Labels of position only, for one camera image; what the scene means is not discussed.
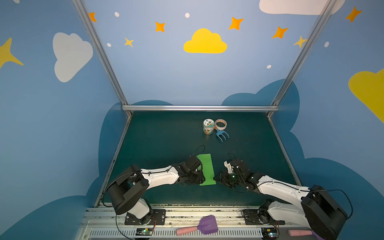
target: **cylindrical container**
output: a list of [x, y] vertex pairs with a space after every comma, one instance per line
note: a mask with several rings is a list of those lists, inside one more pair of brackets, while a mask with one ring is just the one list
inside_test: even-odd
[[210, 118], [207, 118], [206, 120], [204, 120], [203, 131], [205, 134], [207, 135], [212, 134], [214, 132], [214, 128], [215, 128], [215, 121], [213, 121]]

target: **orange handle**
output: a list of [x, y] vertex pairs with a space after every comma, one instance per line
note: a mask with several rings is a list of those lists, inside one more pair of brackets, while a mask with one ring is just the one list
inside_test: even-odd
[[194, 226], [194, 227], [183, 227], [183, 228], [179, 228], [176, 230], [176, 235], [179, 236], [179, 235], [183, 235], [183, 234], [186, 234], [186, 233], [189, 233], [189, 232], [193, 232], [193, 231], [196, 231], [197, 230], [197, 226]]
[[306, 235], [312, 235], [311, 230], [288, 230], [289, 236], [306, 236]]

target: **purple shovel blade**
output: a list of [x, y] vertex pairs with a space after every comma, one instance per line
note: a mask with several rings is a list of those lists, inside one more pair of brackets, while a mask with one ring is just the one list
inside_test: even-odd
[[203, 217], [200, 220], [197, 229], [201, 231], [202, 234], [211, 234], [218, 231], [216, 218], [213, 215]]

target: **dark green tabletop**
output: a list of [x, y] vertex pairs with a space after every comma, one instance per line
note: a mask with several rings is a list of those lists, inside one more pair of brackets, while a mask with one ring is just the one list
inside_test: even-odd
[[[203, 133], [203, 120], [222, 118], [230, 138], [221, 142], [216, 131]], [[155, 169], [185, 161], [200, 145], [196, 154], [210, 153], [215, 174], [225, 169], [223, 163], [232, 153], [248, 164], [253, 172], [295, 184], [288, 163], [280, 149], [265, 113], [232, 112], [135, 112], [128, 127], [110, 181], [125, 168]], [[162, 185], [149, 189], [144, 198], [151, 204], [261, 205], [269, 195], [233, 190], [220, 184]]]

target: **purple shovel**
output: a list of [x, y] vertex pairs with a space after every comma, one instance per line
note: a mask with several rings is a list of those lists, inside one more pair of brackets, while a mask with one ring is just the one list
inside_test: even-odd
[[217, 232], [218, 228], [215, 216], [209, 215], [207, 217], [203, 217], [200, 219], [198, 226], [179, 228], [176, 230], [176, 235], [179, 236], [196, 230], [200, 230], [202, 234], [211, 234]]

